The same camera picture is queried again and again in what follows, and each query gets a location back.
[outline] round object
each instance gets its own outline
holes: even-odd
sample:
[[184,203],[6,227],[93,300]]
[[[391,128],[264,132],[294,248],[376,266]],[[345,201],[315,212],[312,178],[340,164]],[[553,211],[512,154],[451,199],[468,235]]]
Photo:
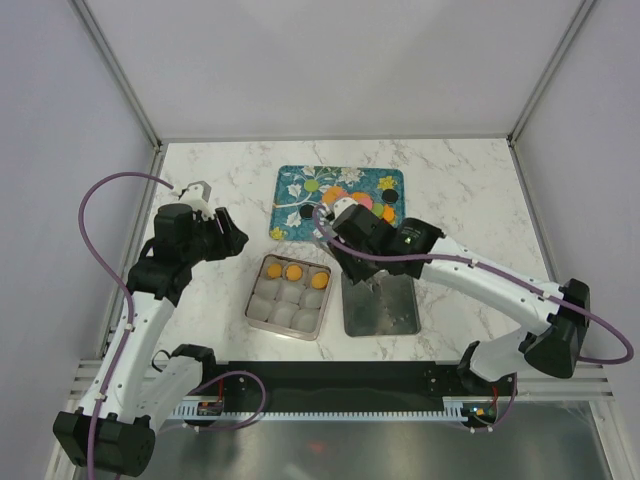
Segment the round object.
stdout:
[[373,200],[371,200],[371,197],[364,192],[356,192],[351,195],[351,198],[353,198],[360,205],[367,207],[369,210],[373,208]]
[[300,216],[304,220],[309,220],[313,216],[313,205],[306,203],[300,207]]
[[322,202],[326,203],[327,205],[331,205],[337,199],[346,196],[347,192],[344,191],[344,188],[334,185],[333,187],[330,187],[326,192],[324,192],[324,195],[322,195]]
[[382,218],[384,218],[388,223],[392,223],[396,218],[396,212],[389,205],[385,205],[383,209]]
[[316,290],[324,290],[329,283],[329,274],[327,272],[318,272],[311,279],[311,286]]
[[287,280],[297,282],[302,278],[302,268],[300,268],[300,265],[289,265],[285,272],[285,276],[287,277]]
[[304,182],[304,189],[309,193],[313,193],[319,188],[320,188],[320,184],[315,178],[310,178],[309,180]]
[[382,192],[382,199],[386,203],[394,204],[398,201],[398,197],[400,197],[400,195],[393,188],[387,188]]
[[371,208],[371,211],[374,213],[376,217],[380,218],[384,213],[384,205],[382,205],[381,203],[374,203],[373,207]]
[[282,265],[279,263],[272,263],[267,268],[267,277],[269,278],[278,278],[282,275]]

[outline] white marble table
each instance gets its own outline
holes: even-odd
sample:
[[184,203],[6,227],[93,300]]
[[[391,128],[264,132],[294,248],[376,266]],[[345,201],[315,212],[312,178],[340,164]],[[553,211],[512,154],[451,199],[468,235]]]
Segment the white marble table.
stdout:
[[[418,335],[351,338],[344,331],[339,276],[317,341],[291,339],[250,327],[243,318],[262,257],[282,255],[338,264],[312,243],[277,242],[268,235],[276,174],[282,165],[393,167],[404,173],[407,216],[441,227],[457,241],[540,279],[546,271],[504,140],[361,140],[182,143],[168,148],[162,178],[187,185],[205,180],[210,204],[226,206],[249,235],[244,252],[200,264],[158,342],[210,346],[219,360],[447,360],[467,345],[517,326],[502,314],[435,284],[416,282]],[[159,187],[152,216],[172,200]],[[152,235],[152,222],[146,237]]]

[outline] gray wall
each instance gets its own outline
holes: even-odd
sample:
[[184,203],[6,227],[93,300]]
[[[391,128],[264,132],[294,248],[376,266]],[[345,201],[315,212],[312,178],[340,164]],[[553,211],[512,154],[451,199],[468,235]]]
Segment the gray wall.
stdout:
[[[599,2],[518,142],[560,276],[640,349],[640,2]],[[594,326],[596,355],[622,348]],[[608,369],[640,451],[638,361]]]
[[580,0],[87,0],[163,138],[508,133]]
[[[78,204],[108,173],[147,171],[152,153],[64,0],[0,2],[0,65],[0,476],[38,479],[112,288],[82,244]],[[89,205],[112,264],[141,187],[122,180]]]

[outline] muffin tin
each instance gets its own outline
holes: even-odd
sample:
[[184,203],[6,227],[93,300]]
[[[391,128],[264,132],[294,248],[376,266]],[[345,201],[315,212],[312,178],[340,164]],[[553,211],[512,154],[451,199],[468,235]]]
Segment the muffin tin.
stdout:
[[[326,273],[329,277],[325,288],[312,286],[314,278],[316,282],[323,279],[322,276],[315,277],[318,273]],[[331,269],[324,265],[267,255],[251,289],[244,315],[253,327],[300,340],[315,340],[320,332],[331,280]]]

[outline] floral mat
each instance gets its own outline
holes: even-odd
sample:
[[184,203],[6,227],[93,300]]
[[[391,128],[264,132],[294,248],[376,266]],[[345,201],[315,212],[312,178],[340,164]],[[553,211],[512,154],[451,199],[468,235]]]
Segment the floral mat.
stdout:
[[351,196],[392,225],[404,219],[400,170],[291,165],[278,171],[269,235],[274,240],[312,241],[318,233],[311,219],[313,208],[343,196]]

